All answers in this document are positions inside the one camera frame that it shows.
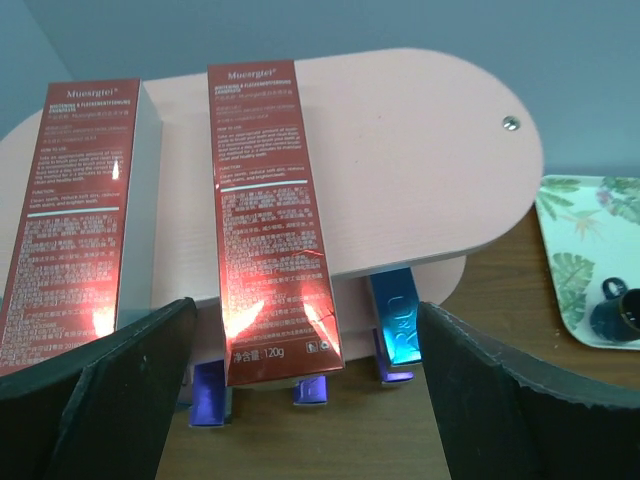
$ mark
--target brown wood surface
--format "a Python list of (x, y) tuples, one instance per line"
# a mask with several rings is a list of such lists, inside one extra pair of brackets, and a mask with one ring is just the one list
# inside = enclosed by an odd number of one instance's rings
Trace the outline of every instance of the brown wood surface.
[[(574, 372), (640, 389), (640, 357), (581, 345), (562, 326), (535, 212), (469, 257), (444, 307), (494, 337)], [(448, 479), (424, 377), (382, 389), (373, 359), (330, 378), (326, 407), (300, 410), (291, 392), (237, 391), (234, 423), (192, 430), (176, 414), (157, 478)]]

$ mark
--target blue cup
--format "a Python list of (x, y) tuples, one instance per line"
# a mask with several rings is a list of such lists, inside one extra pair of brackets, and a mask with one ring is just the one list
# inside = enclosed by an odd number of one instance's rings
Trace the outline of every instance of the blue cup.
[(613, 342), (640, 339), (640, 289), (629, 289), (620, 278), (602, 282), (605, 300), (593, 309), (591, 328), (601, 338)]

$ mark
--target mug handle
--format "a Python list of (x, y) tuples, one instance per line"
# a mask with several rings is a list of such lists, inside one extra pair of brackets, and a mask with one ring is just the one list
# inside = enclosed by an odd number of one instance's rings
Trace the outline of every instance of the mug handle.
[(629, 287), (624, 283), (624, 280), (618, 277), (607, 278), (602, 282), (602, 292), (607, 300), (621, 297), (627, 293), (628, 290)]

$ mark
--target purple metallic object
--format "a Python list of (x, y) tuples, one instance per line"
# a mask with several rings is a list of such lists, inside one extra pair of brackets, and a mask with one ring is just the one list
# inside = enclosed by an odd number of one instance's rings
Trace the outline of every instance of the purple metallic object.
[(224, 360), (196, 365), (189, 426), (223, 427), (231, 421), (231, 388), (225, 386)]
[(328, 397), (327, 377), (324, 375), (300, 380), (293, 389), (293, 404), (298, 407), (326, 405)]
[(373, 341), (376, 344), (376, 361), (378, 363), (378, 371), (380, 372), (380, 382), (385, 386), (396, 386), (413, 380), (413, 372), (393, 372), (389, 371), (387, 362), (385, 361), (385, 354), (380, 348), (380, 338), (378, 336), (378, 330), (373, 330)]

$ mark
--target leaf pattern tray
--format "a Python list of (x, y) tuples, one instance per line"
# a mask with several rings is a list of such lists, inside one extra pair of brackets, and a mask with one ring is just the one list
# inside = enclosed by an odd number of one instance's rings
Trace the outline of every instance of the leaf pattern tray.
[(609, 277), (640, 288), (640, 178), (548, 175), (536, 209), (562, 321), (585, 345), (640, 350), (598, 337), (589, 318)]

